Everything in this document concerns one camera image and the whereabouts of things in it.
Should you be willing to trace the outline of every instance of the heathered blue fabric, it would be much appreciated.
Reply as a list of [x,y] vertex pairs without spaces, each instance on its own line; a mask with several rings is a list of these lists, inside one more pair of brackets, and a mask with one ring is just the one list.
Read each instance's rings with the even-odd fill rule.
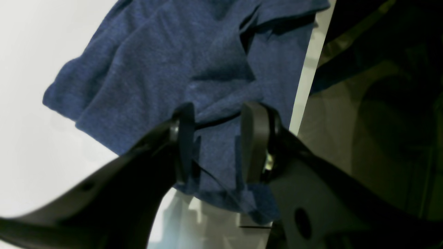
[[43,103],[122,154],[193,102],[202,171],[176,188],[270,222],[279,212],[269,188],[241,180],[238,114],[244,101],[261,101],[289,126],[313,14],[327,7],[327,0],[119,0]]

